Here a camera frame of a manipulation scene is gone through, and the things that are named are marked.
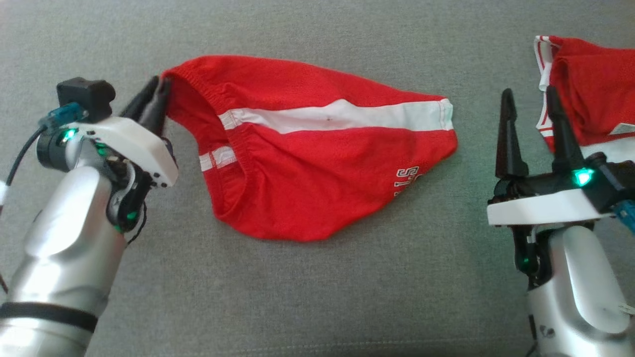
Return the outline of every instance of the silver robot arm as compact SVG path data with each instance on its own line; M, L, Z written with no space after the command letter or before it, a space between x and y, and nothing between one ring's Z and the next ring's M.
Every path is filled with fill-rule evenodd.
M0 356L83 356L126 248L106 216L112 184L70 171L37 216L0 319Z
M553 172L530 176L522 161L511 90L502 96L490 225L510 227L516 268L527 275L535 349L549 357L635 356L631 315L594 222L616 216L633 227L635 163L582 157L555 89L547 89L554 122Z
M88 84L69 86L86 93ZM150 189L178 177L171 145L159 137L168 94L169 82L155 77L124 111L129 118L70 120L39 137L38 160L67 174L26 235L0 306L0 356L85 354L127 245L123 233L136 226ZM95 101L80 103L74 118L86 119L85 107L98 112Z

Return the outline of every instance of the gray couch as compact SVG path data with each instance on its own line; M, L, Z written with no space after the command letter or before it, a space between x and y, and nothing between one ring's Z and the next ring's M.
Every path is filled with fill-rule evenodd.
M533 172L549 152L537 34L635 47L627 0L0 0L0 172L55 85L104 78L120 109L153 74L204 54L287 58L351 72L455 106L459 149L381 212L313 244L259 241L217 221L197 147L168 123L181 169L153 192L124 256L90 356L522 356L531 345L523 275L507 229L487 226L500 93L514 89ZM0 220L0 271L61 174L33 153ZM599 235L630 301L633 237Z

